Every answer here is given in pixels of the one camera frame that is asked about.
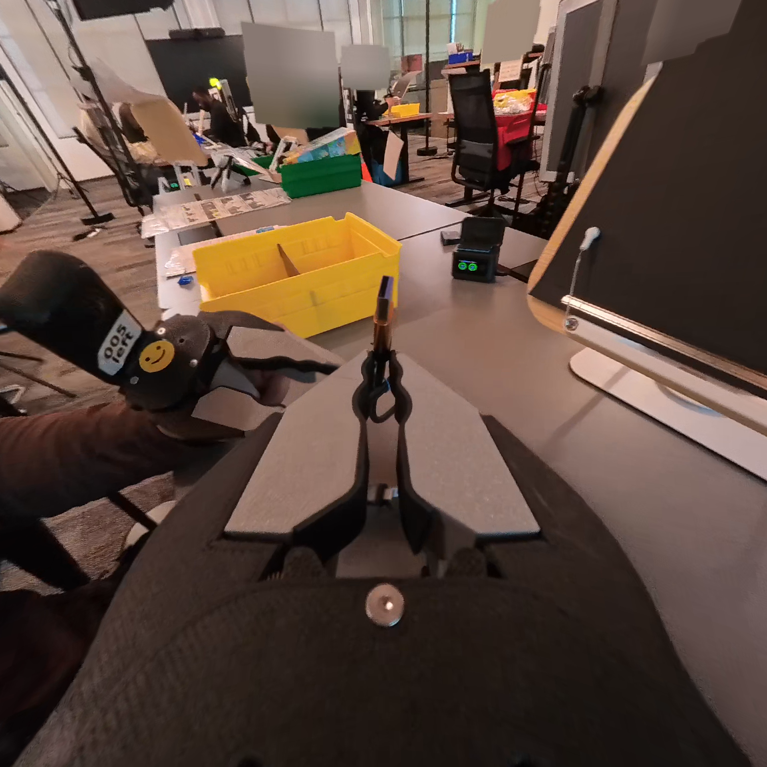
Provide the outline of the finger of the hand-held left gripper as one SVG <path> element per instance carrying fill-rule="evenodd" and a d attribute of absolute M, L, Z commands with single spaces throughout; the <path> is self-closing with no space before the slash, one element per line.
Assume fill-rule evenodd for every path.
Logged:
<path fill-rule="evenodd" d="M 281 413 L 286 397 L 287 378 L 281 373 L 247 370 L 235 362 L 224 361 L 191 417 L 216 427 L 249 432 L 269 416 Z"/>
<path fill-rule="evenodd" d="M 229 355 L 242 369 L 280 374 L 332 374 L 344 360 L 312 342 L 278 328 L 233 328 Z"/>

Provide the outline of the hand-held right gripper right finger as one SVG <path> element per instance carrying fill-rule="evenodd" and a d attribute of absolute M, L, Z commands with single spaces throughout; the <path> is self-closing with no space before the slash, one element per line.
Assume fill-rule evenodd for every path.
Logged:
<path fill-rule="evenodd" d="M 540 524 L 479 410 L 400 352 L 388 380 L 387 484 L 414 573 L 442 574 L 465 548 L 537 539 Z"/>

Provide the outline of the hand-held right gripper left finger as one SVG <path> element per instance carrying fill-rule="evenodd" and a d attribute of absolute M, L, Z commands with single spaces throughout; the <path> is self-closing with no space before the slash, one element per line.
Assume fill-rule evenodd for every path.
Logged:
<path fill-rule="evenodd" d="M 312 549 L 321 561 L 366 521 L 368 420 L 359 353 L 285 411 L 228 522 L 225 537 Z"/>

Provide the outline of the person's left forearm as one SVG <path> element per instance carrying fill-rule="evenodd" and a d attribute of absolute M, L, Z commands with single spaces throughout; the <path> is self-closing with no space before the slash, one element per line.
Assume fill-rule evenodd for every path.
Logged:
<path fill-rule="evenodd" d="M 123 401 L 2 418 L 2 523 L 63 514 L 243 436 L 185 410 L 149 413 Z"/>

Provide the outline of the yellow plastic bin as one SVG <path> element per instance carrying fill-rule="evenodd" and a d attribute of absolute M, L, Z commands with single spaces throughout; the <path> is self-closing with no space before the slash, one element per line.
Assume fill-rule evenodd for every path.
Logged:
<path fill-rule="evenodd" d="M 245 312 L 310 338 L 370 318 L 402 243 L 347 213 L 193 250 L 202 312 Z"/>

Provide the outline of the clear plastic sheet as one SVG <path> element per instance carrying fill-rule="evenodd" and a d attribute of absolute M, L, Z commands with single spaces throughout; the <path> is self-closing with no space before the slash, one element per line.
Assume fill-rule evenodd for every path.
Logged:
<path fill-rule="evenodd" d="M 282 188 L 273 187 L 168 205 L 162 207 L 157 213 L 145 216 L 140 223 L 139 233 L 141 238 L 152 238 L 190 226 L 212 223 L 291 202 L 292 198 Z"/>

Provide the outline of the black tripod stand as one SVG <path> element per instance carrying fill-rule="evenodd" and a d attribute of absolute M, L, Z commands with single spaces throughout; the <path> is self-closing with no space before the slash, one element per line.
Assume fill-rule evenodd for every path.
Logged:
<path fill-rule="evenodd" d="M 99 133 L 100 138 L 93 140 L 93 137 L 87 131 L 83 131 L 83 127 L 96 131 L 101 129 L 103 125 L 103 119 L 106 119 L 109 125 L 112 124 L 112 118 L 104 111 L 107 106 L 106 101 L 103 100 L 103 95 L 99 86 L 97 85 L 96 78 L 87 64 L 86 59 L 77 43 L 76 37 L 68 24 L 62 9 L 62 4 L 57 1 L 46 1 L 47 6 L 51 10 L 53 16 L 57 19 L 58 24 L 62 27 L 66 39 L 68 41 L 68 52 L 70 54 L 70 63 L 72 69 L 76 71 L 83 82 L 87 84 L 85 86 L 75 86 L 72 88 L 76 91 L 80 101 L 80 117 L 78 118 L 79 124 L 73 127 L 73 132 L 77 141 L 88 147 L 99 159 L 102 164 L 109 167 L 112 174 L 115 175 L 119 170 L 117 166 L 117 154 L 107 144 L 107 139 L 112 137 L 112 133 L 107 131 L 104 135 Z"/>

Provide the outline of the green plastic bin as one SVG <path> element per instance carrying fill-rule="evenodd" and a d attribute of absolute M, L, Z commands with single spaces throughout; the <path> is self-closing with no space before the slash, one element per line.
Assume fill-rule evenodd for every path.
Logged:
<path fill-rule="evenodd" d="M 291 199 L 351 189 L 359 187 L 361 182 L 362 160 L 357 154 L 281 167 L 281 186 Z"/>

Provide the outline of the cardboard sheet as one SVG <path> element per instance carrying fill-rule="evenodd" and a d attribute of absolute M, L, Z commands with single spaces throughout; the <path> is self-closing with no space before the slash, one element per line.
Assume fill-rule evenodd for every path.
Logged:
<path fill-rule="evenodd" d="M 174 103 L 154 98 L 131 103 L 130 108 L 149 142 L 168 165 L 207 167 L 209 157 Z"/>

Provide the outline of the white stand base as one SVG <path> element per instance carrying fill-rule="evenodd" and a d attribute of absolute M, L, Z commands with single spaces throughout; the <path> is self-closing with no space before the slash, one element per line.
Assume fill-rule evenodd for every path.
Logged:
<path fill-rule="evenodd" d="M 766 437 L 589 348 L 576 353 L 570 371 L 612 398 L 766 480 Z"/>

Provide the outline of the colourful printed box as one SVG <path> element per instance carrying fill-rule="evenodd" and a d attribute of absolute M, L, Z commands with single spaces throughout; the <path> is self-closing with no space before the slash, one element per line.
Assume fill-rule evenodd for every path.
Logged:
<path fill-rule="evenodd" d="M 361 153 L 358 135 L 353 128 L 340 127 L 286 153 L 282 165 L 289 166 L 320 159 L 346 157 Z"/>

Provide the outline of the white board ledge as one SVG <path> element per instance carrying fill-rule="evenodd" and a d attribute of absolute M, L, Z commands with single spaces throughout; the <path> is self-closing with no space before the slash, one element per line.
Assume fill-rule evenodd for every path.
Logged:
<path fill-rule="evenodd" d="M 658 384 L 738 421 L 766 431 L 766 376 L 566 294 L 563 328 L 585 347 L 642 373 Z"/>

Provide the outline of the black charging case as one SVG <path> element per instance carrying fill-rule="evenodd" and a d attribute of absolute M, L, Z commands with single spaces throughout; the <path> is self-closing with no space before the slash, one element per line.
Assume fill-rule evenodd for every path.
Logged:
<path fill-rule="evenodd" d="M 494 283 L 505 230 L 504 219 L 480 216 L 465 218 L 458 244 L 453 251 L 452 278 L 464 282 Z"/>

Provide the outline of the black office chair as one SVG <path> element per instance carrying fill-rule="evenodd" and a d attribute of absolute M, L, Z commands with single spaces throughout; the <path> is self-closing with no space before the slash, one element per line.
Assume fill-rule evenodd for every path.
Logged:
<path fill-rule="evenodd" d="M 498 145 L 495 105 L 488 71 L 450 74 L 455 150 L 450 177 L 464 189 L 459 204 L 473 194 L 486 194 L 487 202 L 471 210 L 475 216 L 509 219 L 519 214 L 522 186 L 535 171 L 535 130 L 523 141 Z"/>

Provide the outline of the black board with wooden rim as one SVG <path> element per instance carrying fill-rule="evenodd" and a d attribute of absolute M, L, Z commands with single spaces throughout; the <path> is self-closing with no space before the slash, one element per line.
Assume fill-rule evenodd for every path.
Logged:
<path fill-rule="evenodd" d="M 676 53 L 616 117 L 531 276 L 561 333 L 575 297 L 760 373 L 765 366 L 766 3 L 657 2 Z"/>

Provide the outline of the red storage bin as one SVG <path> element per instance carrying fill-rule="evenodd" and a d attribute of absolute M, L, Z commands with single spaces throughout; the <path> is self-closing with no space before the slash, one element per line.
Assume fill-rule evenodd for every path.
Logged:
<path fill-rule="evenodd" d="M 533 114 L 532 108 L 521 113 L 497 113 L 495 115 L 495 125 L 499 147 L 517 143 L 529 137 L 531 130 L 545 124 L 547 110 L 548 106 L 545 103 L 539 103 L 535 114 Z"/>

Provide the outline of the grey panel with silver frame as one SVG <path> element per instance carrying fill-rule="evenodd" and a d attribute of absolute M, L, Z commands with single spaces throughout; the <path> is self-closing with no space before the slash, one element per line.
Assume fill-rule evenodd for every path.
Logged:
<path fill-rule="evenodd" d="M 549 71 L 541 167 L 543 182 L 555 180 L 573 96 L 602 85 L 618 1 L 564 1 L 558 8 Z"/>

